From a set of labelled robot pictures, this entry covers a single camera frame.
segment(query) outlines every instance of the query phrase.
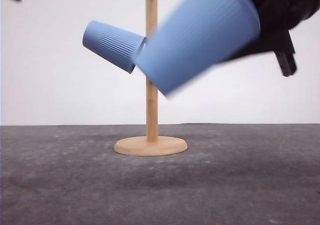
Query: blue cup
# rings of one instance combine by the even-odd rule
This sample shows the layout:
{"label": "blue cup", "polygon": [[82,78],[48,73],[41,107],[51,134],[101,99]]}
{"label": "blue cup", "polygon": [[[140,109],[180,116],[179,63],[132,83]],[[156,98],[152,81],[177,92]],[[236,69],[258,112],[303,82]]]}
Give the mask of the blue cup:
{"label": "blue cup", "polygon": [[146,37],[98,21],[85,29],[82,44],[110,63],[127,71],[135,68],[134,57],[142,49]]}
{"label": "blue cup", "polygon": [[259,34],[251,0],[184,0],[133,61],[166,95]]}

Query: wooden dowel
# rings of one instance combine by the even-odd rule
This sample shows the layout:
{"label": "wooden dowel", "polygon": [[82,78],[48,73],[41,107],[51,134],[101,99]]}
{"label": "wooden dowel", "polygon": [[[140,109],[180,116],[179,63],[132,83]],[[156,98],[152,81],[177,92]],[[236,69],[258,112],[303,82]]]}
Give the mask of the wooden dowel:
{"label": "wooden dowel", "polygon": [[[149,37],[158,24],[158,0],[145,0],[146,36]],[[146,139],[158,141],[158,89],[146,79]]]}

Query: gray carpet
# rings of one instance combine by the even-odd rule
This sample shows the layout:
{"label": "gray carpet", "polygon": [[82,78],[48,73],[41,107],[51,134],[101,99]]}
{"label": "gray carpet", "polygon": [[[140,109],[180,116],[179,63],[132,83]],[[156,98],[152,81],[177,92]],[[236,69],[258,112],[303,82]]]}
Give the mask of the gray carpet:
{"label": "gray carpet", "polygon": [[1,128],[3,225],[319,225],[320,125],[162,125],[188,150],[126,156],[143,125]]}

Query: wooden mug stand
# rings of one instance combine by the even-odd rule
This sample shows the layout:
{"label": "wooden mug stand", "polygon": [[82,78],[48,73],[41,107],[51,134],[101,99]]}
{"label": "wooden mug stand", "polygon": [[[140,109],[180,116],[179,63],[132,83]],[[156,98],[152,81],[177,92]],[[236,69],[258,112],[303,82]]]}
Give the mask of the wooden mug stand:
{"label": "wooden mug stand", "polygon": [[[158,0],[145,0],[146,36],[157,28]],[[146,136],[129,137],[116,142],[114,151],[125,155],[163,156],[188,149],[177,137],[158,136],[158,89],[146,78]]]}

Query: white wall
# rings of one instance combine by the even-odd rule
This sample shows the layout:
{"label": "white wall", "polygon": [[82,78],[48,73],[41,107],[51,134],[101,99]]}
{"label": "white wall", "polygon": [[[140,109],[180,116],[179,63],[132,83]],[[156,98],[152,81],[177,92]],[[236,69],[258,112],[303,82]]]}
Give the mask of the white wall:
{"label": "white wall", "polygon": [[[159,0],[163,21],[179,0]],[[145,0],[1,0],[1,124],[145,122],[145,77],[82,46],[91,20],[145,34]],[[159,123],[320,123],[320,12],[291,32],[298,72],[272,53],[212,67],[169,100]]]}

